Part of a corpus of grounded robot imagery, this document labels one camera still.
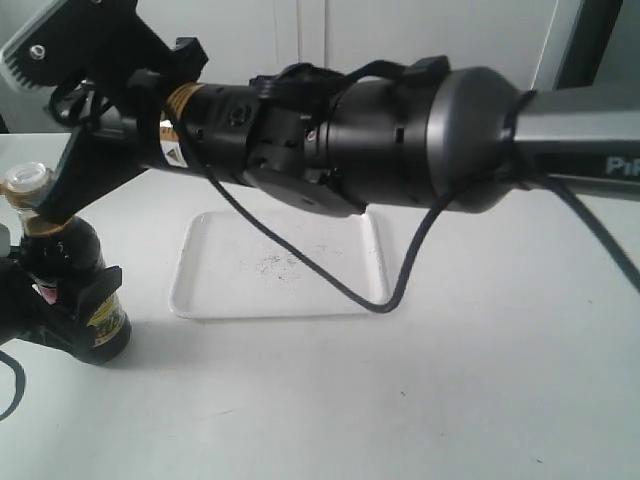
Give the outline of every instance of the plastic tray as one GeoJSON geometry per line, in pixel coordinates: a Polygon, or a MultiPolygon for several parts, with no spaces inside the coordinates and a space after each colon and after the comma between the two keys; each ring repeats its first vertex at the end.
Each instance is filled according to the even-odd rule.
{"type": "MultiPolygon", "coordinates": [[[[293,208],[255,213],[349,288],[374,302],[386,300],[387,277],[371,215],[335,219],[293,208]]],[[[235,212],[208,212],[193,220],[170,308],[198,319],[365,312],[235,212]]]]}

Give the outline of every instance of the bottle cap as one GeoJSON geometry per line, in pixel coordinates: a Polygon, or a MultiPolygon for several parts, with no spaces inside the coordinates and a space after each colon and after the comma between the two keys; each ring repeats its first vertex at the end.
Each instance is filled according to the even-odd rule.
{"type": "Polygon", "coordinates": [[[49,171],[42,163],[28,162],[10,168],[5,174],[5,186],[12,193],[31,193],[49,181],[49,171]]]}

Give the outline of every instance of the bottle label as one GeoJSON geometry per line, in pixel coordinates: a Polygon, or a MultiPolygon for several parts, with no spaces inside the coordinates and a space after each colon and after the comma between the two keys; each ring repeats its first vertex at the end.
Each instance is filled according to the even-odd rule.
{"type": "Polygon", "coordinates": [[[93,346],[99,347],[112,340],[122,329],[126,314],[120,305],[117,295],[111,295],[93,314],[87,325],[96,328],[93,346]]]}

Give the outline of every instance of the sauce bottle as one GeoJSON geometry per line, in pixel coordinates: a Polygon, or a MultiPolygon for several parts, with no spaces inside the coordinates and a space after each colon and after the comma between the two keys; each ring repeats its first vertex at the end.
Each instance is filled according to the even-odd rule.
{"type": "MultiPolygon", "coordinates": [[[[63,224],[52,223],[30,207],[30,200],[46,187],[51,173],[41,163],[18,165],[5,175],[4,194],[22,222],[18,263],[47,302],[72,310],[74,299],[60,287],[90,282],[105,269],[105,262],[98,235],[86,221],[74,216],[63,224]]],[[[83,362],[107,362],[129,343],[131,324],[115,293],[83,321],[95,328],[93,345],[79,358],[83,362]]]]}

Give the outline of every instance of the white table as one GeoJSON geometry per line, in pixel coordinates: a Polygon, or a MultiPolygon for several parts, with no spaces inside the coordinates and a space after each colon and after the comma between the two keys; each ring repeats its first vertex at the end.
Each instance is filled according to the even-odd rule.
{"type": "MultiPolygon", "coordinates": [[[[0,136],[0,165],[55,163],[65,141],[0,136]]],[[[640,205],[589,204],[640,261],[640,205]]],[[[124,269],[132,342],[105,368],[4,347],[28,385],[0,424],[3,480],[640,478],[640,298],[551,194],[444,215],[388,316],[177,318],[188,223],[228,208],[150,172],[83,212],[124,269]]],[[[397,272],[423,212],[373,210],[397,272]]],[[[0,221],[19,231],[4,202],[0,221]]]]}

